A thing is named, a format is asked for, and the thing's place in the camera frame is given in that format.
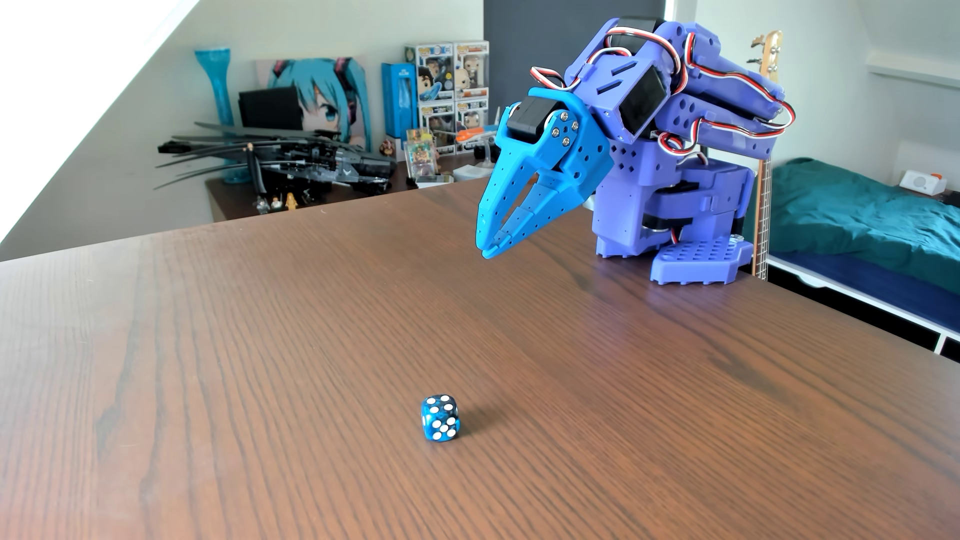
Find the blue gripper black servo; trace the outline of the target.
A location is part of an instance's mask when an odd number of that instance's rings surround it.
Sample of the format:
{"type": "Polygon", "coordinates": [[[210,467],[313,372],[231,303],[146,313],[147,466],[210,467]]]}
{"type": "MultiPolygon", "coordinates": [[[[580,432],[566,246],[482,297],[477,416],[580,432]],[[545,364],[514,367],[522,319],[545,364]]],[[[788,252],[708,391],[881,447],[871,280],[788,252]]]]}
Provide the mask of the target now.
{"type": "Polygon", "coordinates": [[[485,259],[582,206],[613,166],[599,123],[585,102],[567,91],[531,88],[503,114],[495,142],[501,153],[476,221],[476,246],[485,259]]]}

